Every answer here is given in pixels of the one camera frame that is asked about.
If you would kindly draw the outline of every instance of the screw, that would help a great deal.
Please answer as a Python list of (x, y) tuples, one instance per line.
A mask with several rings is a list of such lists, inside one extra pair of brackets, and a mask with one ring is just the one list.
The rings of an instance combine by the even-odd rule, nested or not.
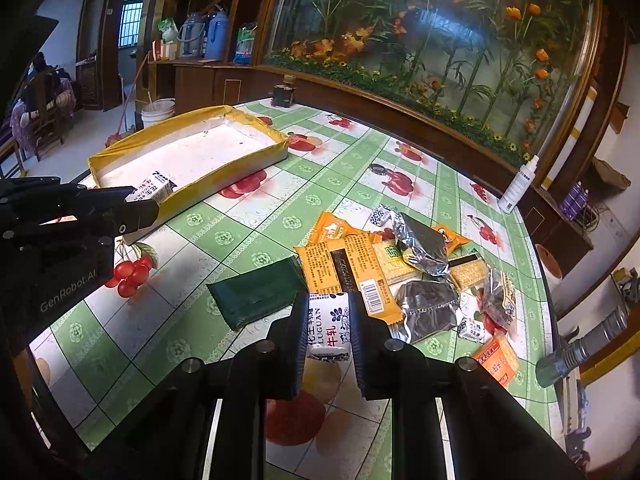
[(270, 354), (276, 349), (276, 343), (270, 339), (260, 339), (260, 341), (255, 344), (255, 349), (260, 354)]
[(180, 368), (182, 368), (183, 372), (193, 374), (194, 372), (200, 370), (200, 359), (196, 359), (194, 357), (185, 359), (184, 361), (182, 361)]
[(473, 372), (476, 368), (478, 368), (478, 361), (476, 361), (472, 357), (461, 357), (457, 360), (457, 363), (458, 366), (465, 372)]
[(402, 350), (404, 348), (404, 342), (399, 339), (389, 338), (385, 341), (385, 348), (390, 352), (397, 352), (398, 350)]

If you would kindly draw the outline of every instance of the green checkered tablecloth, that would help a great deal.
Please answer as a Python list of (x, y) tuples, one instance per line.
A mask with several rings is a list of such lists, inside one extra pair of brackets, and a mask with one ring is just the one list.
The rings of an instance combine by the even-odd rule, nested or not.
[[(135, 297), (126, 301), (102, 287), (31, 345), (34, 355), (49, 364), (52, 394), (89, 447), (178, 362), (188, 356), (206, 362), (230, 357), (263, 338), (273, 319), (288, 314), (284, 309), (232, 332), (205, 283), (286, 258), (293, 246), (305, 244), (322, 211), (355, 228), (379, 230), (369, 222), (378, 204), (430, 226), (448, 225), (472, 240), (459, 254), (477, 250), (510, 275), (517, 289), (518, 336), (512, 343), (520, 370), (508, 391), (560, 440), (556, 395), (553, 388), (540, 387), (534, 373), (537, 360), (551, 351), (551, 323), (540, 268), (519, 213), (502, 214), (495, 196), (442, 161), (363, 124), (301, 105), (274, 108), (269, 100), (238, 109), (268, 116), (290, 135), (286, 160), (150, 234), (145, 242), (158, 252), (161, 267)], [(428, 357), (447, 361), (478, 346), (455, 330), (417, 344)], [(342, 366), (342, 377), (316, 439), (295, 447), (267, 444), (268, 478), (390, 477), (390, 406), (360, 397), (352, 363)], [(447, 441), (445, 417), (441, 420)], [(336, 445), (327, 446), (329, 441)], [(452, 472), (450, 451), (447, 465)]]

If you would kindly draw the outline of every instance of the white bucket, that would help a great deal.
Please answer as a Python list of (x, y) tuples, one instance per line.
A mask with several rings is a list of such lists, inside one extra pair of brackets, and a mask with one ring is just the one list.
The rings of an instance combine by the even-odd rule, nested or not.
[(158, 99), (142, 108), (145, 128), (175, 115), (175, 99)]

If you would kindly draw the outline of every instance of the glass display case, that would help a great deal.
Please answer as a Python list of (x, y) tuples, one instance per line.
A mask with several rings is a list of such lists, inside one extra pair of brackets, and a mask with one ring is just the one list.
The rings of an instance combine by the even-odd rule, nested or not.
[(593, 0), (277, 0), (264, 63), (372, 92), (514, 166), (576, 79)]

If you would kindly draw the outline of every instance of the white spray bottle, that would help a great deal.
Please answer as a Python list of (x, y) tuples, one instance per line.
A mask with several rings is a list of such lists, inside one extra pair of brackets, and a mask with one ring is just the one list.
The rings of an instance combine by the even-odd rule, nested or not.
[(498, 207), (505, 213), (510, 213), (516, 204), (524, 196), (524, 193), (531, 185), (533, 178), (536, 176), (536, 166), (538, 165), (538, 156), (534, 155), (533, 158), (523, 164), (520, 167), (520, 171), (516, 174), (514, 179), (509, 184), (507, 191), (500, 200), (498, 200)]

